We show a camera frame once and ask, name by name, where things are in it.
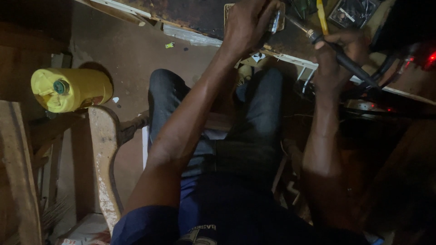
small yellow object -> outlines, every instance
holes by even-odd
[[[317,0],[318,18],[321,21],[321,28],[323,29],[323,34],[328,35],[328,27],[326,21],[326,14],[324,12],[323,0]]]
[[[172,48],[174,47],[174,42],[170,42],[168,44],[165,44],[165,48]]]
[[[36,100],[55,113],[103,104],[113,93],[109,78],[91,69],[39,69],[32,75],[31,87]]]

t-shirt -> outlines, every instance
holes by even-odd
[[[363,235],[316,229],[230,174],[203,174],[181,183],[179,208],[135,209],[115,225],[112,245],[353,244]]]

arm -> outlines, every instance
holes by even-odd
[[[356,62],[366,61],[362,34],[344,32],[326,36],[327,41],[347,44],[346,53]],[[347,190],[341,178],[342,167],[337,149],[339,94],[352,74],[339,66],[334,51],[324,42],[315,45],[319,68],[314,77],[315,114],[303,157],[302,189],[314,225],[359,232]]]
[[[227,82],[226,75],[259,42],[276,6],[277,2],[267,0],[243,0],[231,8],[220,49],[158,133],[124,214],[150,205],[179,206],[181,174],[197,146],[211,105]]]

person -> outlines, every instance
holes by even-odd
[[[367,244],[351,214],[336,146],[339,93],[352,74],[339,66],[324,42],[315,45],[316,108],[301,173],[313,226],[273,198],[279,162],[278,70],[257,72],[245,88],[245,103],[221,140],[203,133],[212,103],[236,62],[256,48],[278,1],[242,0],[229,13],[224,41],[189,89],[175,73],[150,77],[150,140],[146,167],[112,245],[133,244]],[[360,33],[326,36],[346,44],[363,64],[367,48]]]

dark jeans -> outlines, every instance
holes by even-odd
[[[257,72],[237,88],[245,102],[236,122],[223,140],[200,137],[182,177],[227,172],[271,188],[282,157],[280,147],[280,104],[282,74],[276,69]],[[179,106],[190,88],[175,73],[158,69],[150,77],[150,140]]]

